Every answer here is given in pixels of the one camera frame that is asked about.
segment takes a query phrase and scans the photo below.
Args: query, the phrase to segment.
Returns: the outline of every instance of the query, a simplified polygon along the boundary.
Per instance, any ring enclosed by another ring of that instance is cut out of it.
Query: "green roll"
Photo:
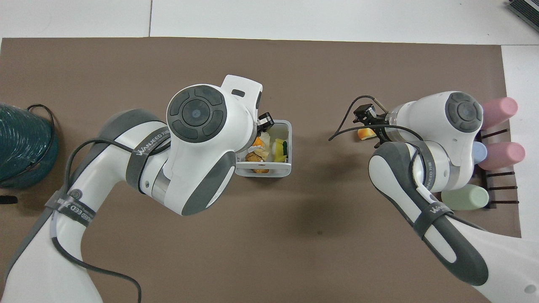
[[[488,203],[487,191],[477,185],[467,184],[461,189],[441,192],[441,200],[452,210],[473,210]]]

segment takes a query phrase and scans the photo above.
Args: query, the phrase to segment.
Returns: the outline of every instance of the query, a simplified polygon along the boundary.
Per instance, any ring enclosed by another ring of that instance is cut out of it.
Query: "teal spool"
[[[57,156],[58,138],[47,120],[0,102],[0,188],[36,184],[49,173]]]

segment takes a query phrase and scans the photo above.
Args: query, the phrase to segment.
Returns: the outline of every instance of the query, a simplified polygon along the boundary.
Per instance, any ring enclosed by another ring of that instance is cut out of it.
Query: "circular center button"
[[[190,126],[200,126],[210,117],[210,108],[201,100],[189,101],[182,110],[185,123]]]
[[[465,121],[472,121],[477,117],[477,110],[472,103],[462,102],[457,107],[457,113],[459,117]]]

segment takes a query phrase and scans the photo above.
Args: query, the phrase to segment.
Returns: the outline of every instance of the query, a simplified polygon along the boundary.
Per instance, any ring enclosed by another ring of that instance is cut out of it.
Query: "robotic arm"
[[[167,108],[167,124],[140,109],[109,119],[100,139],[87,141],[95,144],[12,258],[2,303],[102,302],[86,269],[67,260],[53,241],[82,260],[82,234],[120,181],[183,216],[210,207],[233,174],[235,153],[272,124],[271,117],[258,121],[261,93],[261,84],[227,75],[221,87],[179,91]]]
[[[369,176],[440,262],[491,302],[539,302],[539,243],[487,232],[452,216],[431,192],[457,189],[473,170],[471,146],[482,109],[471,96],[445,92],[406,103],[383,117],[371,105],[356,111],[366,126],[399,125],[417,132],[378,131],[383,142]]]

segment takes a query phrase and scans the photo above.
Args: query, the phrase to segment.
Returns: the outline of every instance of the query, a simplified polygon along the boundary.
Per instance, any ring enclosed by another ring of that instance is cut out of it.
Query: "round gray button pad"
[[[208,85],[186,88],[170,102],[167,122],[183,141],[200,143],[215,137],[226,121],[225,98]]]
[[[481,127],[483,108],[470,95],[452,93],[445,103],[445,114],[449,123],[463,133],[472,133]]]

